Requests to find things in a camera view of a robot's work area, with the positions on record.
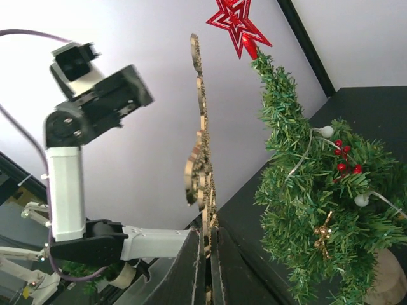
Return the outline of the red berry sprig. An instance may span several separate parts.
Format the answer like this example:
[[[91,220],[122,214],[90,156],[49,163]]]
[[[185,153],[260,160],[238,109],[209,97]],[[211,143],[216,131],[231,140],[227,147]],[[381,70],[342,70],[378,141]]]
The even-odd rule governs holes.
[[[363,168],[360,164],[357,164],[355,161],[353,163],[350,162],[350,146],[344,146],[343,141],[341,139],[337,139],[334,141],[334,154],[336,156],[340,156],[343,159],[343,162],[337,165],[337,170],[340,173],[340,176],[334,180],[334,182],[339,182],[348,174],[360,174],[363,171]]]

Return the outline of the gold glitter cutout ornament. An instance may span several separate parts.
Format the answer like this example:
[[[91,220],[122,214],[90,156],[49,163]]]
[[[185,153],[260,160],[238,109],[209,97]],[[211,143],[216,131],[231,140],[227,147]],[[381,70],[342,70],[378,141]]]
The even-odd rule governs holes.
[[[204,254],[212,266],[215,250],[212,242],[216,240],[215,233],[219,227],[217,215],[216,186],[211,161],[209,114],[205,93],[202,58],[198,36],[190,36],[190,50],[193,67],[197,73],[197,98],[200,113],[200,129],[197,131],[195,145],[186,161],[184,168],[184,185],[186,200],[189,206],[198,205],[202,215],[202,231]]]

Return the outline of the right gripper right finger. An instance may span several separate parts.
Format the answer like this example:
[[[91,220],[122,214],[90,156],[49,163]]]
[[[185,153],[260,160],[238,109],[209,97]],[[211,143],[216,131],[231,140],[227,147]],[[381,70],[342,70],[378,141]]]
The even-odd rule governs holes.
[[[212,229],[210,270],[213,304],[278,304],[241,257],[225,228]]]

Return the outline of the red star ornament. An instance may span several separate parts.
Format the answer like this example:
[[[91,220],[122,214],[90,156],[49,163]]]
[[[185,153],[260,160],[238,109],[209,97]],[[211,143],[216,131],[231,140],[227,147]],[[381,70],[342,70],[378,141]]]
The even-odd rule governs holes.
[[[273,46],[249,18],[251,0],[216,0],[216,4],[217,12],[206,21],[206,24],[228,32],[238,59],[241,59],[245,49],[251,59],[256,60],[257,43]]]

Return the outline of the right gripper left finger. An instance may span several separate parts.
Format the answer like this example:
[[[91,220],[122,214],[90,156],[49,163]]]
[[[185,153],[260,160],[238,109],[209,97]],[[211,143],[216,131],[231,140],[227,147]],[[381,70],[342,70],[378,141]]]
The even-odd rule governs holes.
[[[120,304],[206,304],[204,242],[192,230],[177,257],[159,259],[150,269],[151,278],[137,280],[119,298]]]

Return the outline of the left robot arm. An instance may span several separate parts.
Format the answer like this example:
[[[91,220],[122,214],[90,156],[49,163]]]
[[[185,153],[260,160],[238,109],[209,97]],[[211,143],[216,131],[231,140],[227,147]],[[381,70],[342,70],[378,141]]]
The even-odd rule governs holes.
[[[56,259],[104,267],[120,261],[175,257],[187,230],[142,229],[85,215],[82,147],[152,102],[135,67],[105,77],[87,69],[85,91],[68,95],[45,120],[46,165]]]

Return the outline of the small green christmas tree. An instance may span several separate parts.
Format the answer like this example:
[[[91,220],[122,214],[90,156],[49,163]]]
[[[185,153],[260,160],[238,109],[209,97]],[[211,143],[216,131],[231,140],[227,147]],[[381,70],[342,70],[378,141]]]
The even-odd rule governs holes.
[[[406,243],[406,165],[378,140],[367,140],[341,119],[314,127],[297,100],[296,83],[272,57],[252,62],[263,83],[261,120],[270,129],[271,163],[255,194],[265,207],[263,248],[289,271],[298,304],[315,304],[317,286],[340,278],[334,304],[362,304],[373,288],[377,253]],[[334,141],[350,146],[350,162],[363,168],[339,182]],[[314,247],[314,233],[333,211],[326,247]]]

